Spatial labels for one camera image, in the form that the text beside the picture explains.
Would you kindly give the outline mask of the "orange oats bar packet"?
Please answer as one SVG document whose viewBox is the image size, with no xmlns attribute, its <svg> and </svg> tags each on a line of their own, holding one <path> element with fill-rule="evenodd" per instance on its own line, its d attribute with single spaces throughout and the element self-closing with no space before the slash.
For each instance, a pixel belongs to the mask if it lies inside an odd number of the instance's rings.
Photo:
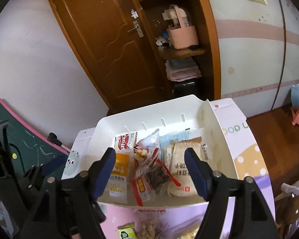
<svg viewBox="0 0 299 239">
<path fill-rule="evenodd" d="M 117 151 L 116 161 L 108 181 L 110 197 L 113 201 L 122 204 L 127 204 L 131 153 L 131 149 Z"/>
</svg>

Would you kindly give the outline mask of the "dark date cake packet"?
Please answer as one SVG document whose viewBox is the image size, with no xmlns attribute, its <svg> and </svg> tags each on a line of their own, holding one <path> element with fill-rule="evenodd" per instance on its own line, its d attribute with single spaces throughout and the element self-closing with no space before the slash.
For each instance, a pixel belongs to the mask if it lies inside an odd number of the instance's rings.
<svg viewBox="0 0 299 239">
<path fill-rule="evenodd" d="M 145 203 L 154 201 L 164 193 L 164 189 L 170 182 L 177 187 L 181 186 L 181 183 L 174 178 L 169 169 L 159 159 L 145 165 L 143 169 L 138 168 L 132 179 L 136 204 L 143 207 Z"/>
</svg>

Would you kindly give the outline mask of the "wooden bed post knob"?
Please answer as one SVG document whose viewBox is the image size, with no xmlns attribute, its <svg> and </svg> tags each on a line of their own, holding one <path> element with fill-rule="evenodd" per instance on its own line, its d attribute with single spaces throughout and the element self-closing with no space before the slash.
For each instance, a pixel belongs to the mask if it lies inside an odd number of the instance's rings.
<svg viewBox="0 0 299 239">
<path fill-rule="evenodd" d="M 275 200 L 277 225 L 290 225 L 299 218 L 299 195 L 286 196 Z"/>
</svg>

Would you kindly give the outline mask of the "green chalkboard pink frame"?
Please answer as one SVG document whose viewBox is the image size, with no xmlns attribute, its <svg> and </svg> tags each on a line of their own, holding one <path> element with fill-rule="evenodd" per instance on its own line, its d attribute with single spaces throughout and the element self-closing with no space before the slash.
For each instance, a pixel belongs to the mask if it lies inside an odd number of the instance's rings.
<svg viewBox="0 0 299 239">
<path fill-rule="evenodd" d="M 12 162 L 17 177 L 22 177 L 33 165 L 40 166 L 60 157 L 61 165 L 51 175 L 62 177 L 68 152 L 47 140 L 23 121 L 0 98 L 0 123 L 7 121 L 7 141 L 12 152 Z"/>
</svg>

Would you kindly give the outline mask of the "black rolling bin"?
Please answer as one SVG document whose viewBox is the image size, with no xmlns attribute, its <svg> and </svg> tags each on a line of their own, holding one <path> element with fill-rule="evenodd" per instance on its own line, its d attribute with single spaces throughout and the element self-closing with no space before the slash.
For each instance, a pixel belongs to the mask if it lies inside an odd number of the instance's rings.
<svg viewBox="0 0 299 239">
<path fill-rule="evenodd" d="M 195 95 L 201 100 L 206 100 L 209 95 L 209 85 L 205 82 L 205 79 L 193 78 L 187 79 L 182 82 L 173 82 L 173 97 L 179 98 L 188 95 Z"/>
</svg>

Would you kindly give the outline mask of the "beige soda cracker packet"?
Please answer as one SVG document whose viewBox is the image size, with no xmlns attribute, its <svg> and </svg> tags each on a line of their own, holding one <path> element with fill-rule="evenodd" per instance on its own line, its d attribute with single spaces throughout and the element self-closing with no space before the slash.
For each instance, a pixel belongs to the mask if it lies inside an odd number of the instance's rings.
<svg viewBox="0 0 299 239">
<path fill-rule="evenodd" d="M 201 136 L 175 143 L 169 171 L 181 186 L 176 186 L 171 181 L 167 189 L 169 196 L 190 197 L 197 195 L 196 188 L 185 164 L 184 153 L 186 149 L 192 148 L 200 160 L 205 160 L 201 143 Z"/>
</svg>

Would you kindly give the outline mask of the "folded towels stack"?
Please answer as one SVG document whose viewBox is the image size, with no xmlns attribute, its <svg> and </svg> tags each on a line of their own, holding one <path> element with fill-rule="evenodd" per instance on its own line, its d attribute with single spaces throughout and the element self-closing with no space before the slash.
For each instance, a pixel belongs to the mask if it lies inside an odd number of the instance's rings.
<svg viewBox="0 0 299 239">
<path fill-rule="evenodd" d="M 170 81 L 182 82 L 202 77 L 192 57 L 172 59 L 165 62 L 167 78 Z"/>
</svg>

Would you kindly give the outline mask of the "white plastic storage bin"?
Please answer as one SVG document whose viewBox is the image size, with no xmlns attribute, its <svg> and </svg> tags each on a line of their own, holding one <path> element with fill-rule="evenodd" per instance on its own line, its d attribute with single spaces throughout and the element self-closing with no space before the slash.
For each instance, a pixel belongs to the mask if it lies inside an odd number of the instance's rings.
<svg viewBox="0 0 299 239">
<path fill-rule="evenodd" d="M 191 147 L 213 170 L 236 178 L 237 170 L 210 101 L 190 95 L 102 118 L 80 132 L 62 174 L 69 179 L 114 148 L 117 161 L 99 198 L 102 203 L 141 207 L 201 204 L 184 161 Z"/>
</svg>

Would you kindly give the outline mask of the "green small snack packet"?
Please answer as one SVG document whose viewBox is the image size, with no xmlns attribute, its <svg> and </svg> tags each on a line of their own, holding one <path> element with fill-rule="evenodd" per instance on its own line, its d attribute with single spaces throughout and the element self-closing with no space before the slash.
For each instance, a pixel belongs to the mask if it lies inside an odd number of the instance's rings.
<svg viewBox="0 0 299 239">
<path fill-rule="evenodd" d="M 137 232 L 134 223 L 129 223 L 118 227 L 118 235 L 120 239 L 137 239 Z"/>
</svg>

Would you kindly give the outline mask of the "blue yellow bread package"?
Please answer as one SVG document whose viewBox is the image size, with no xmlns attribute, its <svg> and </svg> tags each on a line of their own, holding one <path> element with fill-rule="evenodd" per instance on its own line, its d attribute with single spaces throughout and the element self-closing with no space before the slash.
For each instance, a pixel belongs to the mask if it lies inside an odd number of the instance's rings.
<svg viewBox="0 0 299 239">
<path fill-rule="evenodd" d="M 173 146 L 177 142 L 181 142 L 184 140 L 190 140 L 197 137 L 201 137 L 202 139 L 202 150 L 203 155 L 207 157 L 207 144 L 206 144 L 206 130 L 204 128 L 199 129 L 186 129 L 177 133 L 169 133 L 166 135 L 161 135 L 159 137 L 162 155 L 161 161 L 167 166 L 171 163 Z"/>
</svg>

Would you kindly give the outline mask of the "brown wooden door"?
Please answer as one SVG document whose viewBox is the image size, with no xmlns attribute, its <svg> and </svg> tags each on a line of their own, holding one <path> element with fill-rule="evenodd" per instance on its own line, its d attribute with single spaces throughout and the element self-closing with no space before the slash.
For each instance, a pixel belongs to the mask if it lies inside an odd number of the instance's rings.
<svg viewBox="0 0 299 239">
<path fill-rule="evenodd" d="M 132 0 L 48 0 L 75 57 L 109 109 L 161 102 L 164 84 Z"/>
</svg>

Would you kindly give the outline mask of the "yellow rice cracker packet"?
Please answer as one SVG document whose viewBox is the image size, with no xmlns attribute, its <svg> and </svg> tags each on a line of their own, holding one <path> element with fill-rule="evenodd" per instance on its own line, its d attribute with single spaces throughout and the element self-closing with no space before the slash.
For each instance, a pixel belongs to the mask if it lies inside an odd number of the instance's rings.
<svg viewBox="0 0 299 239">
<path fill-rule="evenodd" d="M 178 236 L 178 239 L 195 239 L 197 233 L 199 231 L 199 226 L 188 228 L 186 231 L 181 232 Z"/>
</svg>

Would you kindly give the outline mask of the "red white pizza snack packet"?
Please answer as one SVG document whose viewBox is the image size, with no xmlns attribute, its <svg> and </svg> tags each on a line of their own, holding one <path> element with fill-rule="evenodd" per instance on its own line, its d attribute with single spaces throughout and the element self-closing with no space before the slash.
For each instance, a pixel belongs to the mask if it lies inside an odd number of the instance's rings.
<svg viewBox="0 0 299 239">
<path fill-rule="evenodd" d="M 135 178 L 145 174 L 153 167 L 160 154 L 159 129 L 156 129 L 152 134 L 141 139 L 134 147 Z"/>
</svg>

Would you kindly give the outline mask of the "nut mix clear packet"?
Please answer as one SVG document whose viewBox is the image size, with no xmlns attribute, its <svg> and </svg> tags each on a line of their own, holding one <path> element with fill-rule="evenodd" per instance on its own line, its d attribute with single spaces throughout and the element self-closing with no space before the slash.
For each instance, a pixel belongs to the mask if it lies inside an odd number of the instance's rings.
<svg viewBox="0 0 299 239">
<path fill-rule="evenodd" d="M 165 209 L 137 209 L 134 211 L 137 237 L 140 239 L 160 238 L 164 227 L 162 218 Z"/>
</svg>

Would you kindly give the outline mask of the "red cookies packet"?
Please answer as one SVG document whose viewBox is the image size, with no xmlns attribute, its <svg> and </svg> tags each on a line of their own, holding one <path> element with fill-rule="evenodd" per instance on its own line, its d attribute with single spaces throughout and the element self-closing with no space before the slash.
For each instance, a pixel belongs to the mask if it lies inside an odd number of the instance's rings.
<svg viewBox="0 0 299 239">
<path fill-rule="evenodd" d="M 116 136 L 114 140 L 114 149 L 116 151 L 133 149 L 137 142 L 137 134 L 137 132 L 132 132 Z"/>
</svg>

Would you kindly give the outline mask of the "wooden corner shelf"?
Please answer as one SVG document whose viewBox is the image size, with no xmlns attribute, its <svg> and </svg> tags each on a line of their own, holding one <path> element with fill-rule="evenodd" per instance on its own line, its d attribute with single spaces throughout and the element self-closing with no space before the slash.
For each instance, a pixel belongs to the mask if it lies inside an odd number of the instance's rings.
<svg viewBox="0 0 299 239">
<path fill-rule="evenodd" d="M 149 38 L 167 95 L 221 97 L 216 24 L 209 0 L 132 0 Z"/>
</svg>

